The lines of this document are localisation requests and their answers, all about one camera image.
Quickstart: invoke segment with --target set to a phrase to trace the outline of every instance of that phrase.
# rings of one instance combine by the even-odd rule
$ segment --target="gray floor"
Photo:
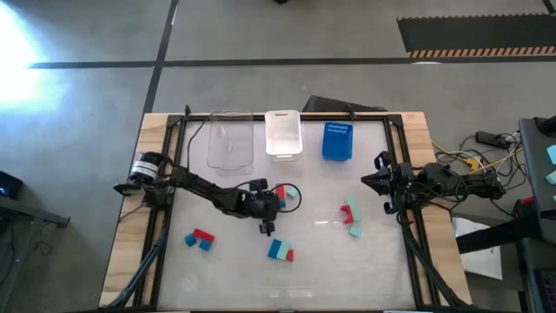
[[[169,4],[0,2],[0,34],[10,42],[0,50],[0,170],[25,181],[23,200],[72,218],[67,230],[45,230],[55,248],[33,255],[13,311],[96,307],[122,201],[111,187],[126,178],[152,69],[12,65],[155,60]],[[405,57],[396,17],[544,11],[540,0],[181,0],[167,59]],[[455,149],[476,130],[514,132],[521,117],[553,115],[554,71],[555,63],[164,69],[153,111],[299,110],[316,94],[425,111],[432,138]],[[500,205],[529,194],[512,190]],[[479,199],[458,212],[505,218]],[[496,288],[468,282],[479,306],[517,310],[514,253],[503,256],[507,279]]]

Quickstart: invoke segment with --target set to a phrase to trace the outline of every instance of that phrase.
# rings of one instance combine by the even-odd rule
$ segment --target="wooden table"
[[[420,167],[426,163],[435,162],[433,145],[428,132],[427,121],[422,112],[402,113],[368,113],[379,114],[401,114],[403,117],[404,130],[406,132],[407,147],[414,167]],[[166,122],[169,114],[147,114],[145,115],[139,138],[136,145],[136,154],[145,151],[161,151]],[[196,114],[192,116],[206,116],[207,114]],[[170,144],[169,154],[174,155],[176,140]],[[142,201],[142,196],[128,196],[125,198],[121,214],[136,208]],[[471,303],[467,280],[461,264],[460,253],[453,236],[452,222],[447,211],[429,206],[423,210],[423,219],[427,231],[427,240],[436,269],[444,277],[447,284],[466,303]],[[142,247],[145,240],[145,232],[149,220],[149,209],[140,209],[126,218],[125,223],[118,225],[114,238],[112,252],[110,254],[109,266],[104,279],[103,291],[99,302],[100,306],[106,305],[114,300],[118,293],[129,282],[141,262]],[[149,269],[146,279],[146,288],[143,293],[142,302],[149,303],[151,295],[153,273],[156,264]],[[430,302],[427,278],[418,267],[420,286],[423,293],[424,303]]]

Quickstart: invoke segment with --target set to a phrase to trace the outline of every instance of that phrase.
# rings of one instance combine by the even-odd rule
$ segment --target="toy block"
[[[192,245],[197,243],[197,238],[195,238],[193,234],[187,235],[185,236],[185,243],[188,245],[188,247],[191,247]]]
[[[556,170],[546,176],[546,180],[549,181],[551,184],[556,184]]]
[[[357,226],[352,226],[349,229],[349,235],[359,238],[361,236],[361,229]]]
[[[288,187],[288,191],[286,191],[286,193],[290,198],[295,198],[297,195],[299,195],[299,192],[297,192],[297,189],[294,187]]]
[[[272,241],[272,243],[270,244],[270,250],[268,251],[268,257],[276,258],[276,255],[278,254],[278,250],[280,249],[280,246],[281,246],[281,241],[274,239]]]
[[[286,192],[284,190],[284,185],[280,186],[279,184],[277,185],[279,187],[276,187],[276,195],[278,196],[278,198],[280,199],[280,207],[281,208],[285,208],[286,207]]]
[[[353,223],[354,222],[354,216],[351,213],[351,207],[349,205],[342,205],[340,207],[340,210],[344,211],[347,213],[347,218],[344,220],[344,223]]]
[[[199,248],[205,250],[205,251],[209,251],[210,250],[210,246],[212,245],[212,243],[208,240],[202,240],[201,244],[199,244]]]
[[[552,163],[556,165],[556,144],[546,149],[546,151],[548,151],[548,156],[550,157],[550,161],[552,161]]]
[[[361,212],[359,211],[359,205],[357,205],[355,198],[353,198],[352,196],[349,197],[348,199],[346,199],[346,203],[351,208],[351,214],[354,217],[354,222],[360,222]]]
[[[214,236],[210,235],[208,232],[204,232],[199,229],[193,230],[193,236],[196,236],[197,238],[201,238],[202,240],[206,240],[210,243],[212,243],[215,240]]]
[[[280,249],[278,250],[278,254],[276,254],[276,257],[281,260],[286,260],[286,256],[288,255],[288,250],[289,250],[289,241],[283,240],[281,242]]]
[[[288,255],[286,256],[286,260],[293,262],[294,261],[294,251],[293,250],[288,250]]]

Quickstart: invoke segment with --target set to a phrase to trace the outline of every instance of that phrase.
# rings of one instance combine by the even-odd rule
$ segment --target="floor mat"
[[[398,18],[410,57],[500,57],[556,54],[556,16]]]

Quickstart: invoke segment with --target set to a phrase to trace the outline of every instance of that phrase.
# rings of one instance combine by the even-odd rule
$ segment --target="blue plastic basket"
[[[322,157],[325,160],[346,161],[351,158],[354,144],[354,126],[326,122],[322,139]]]

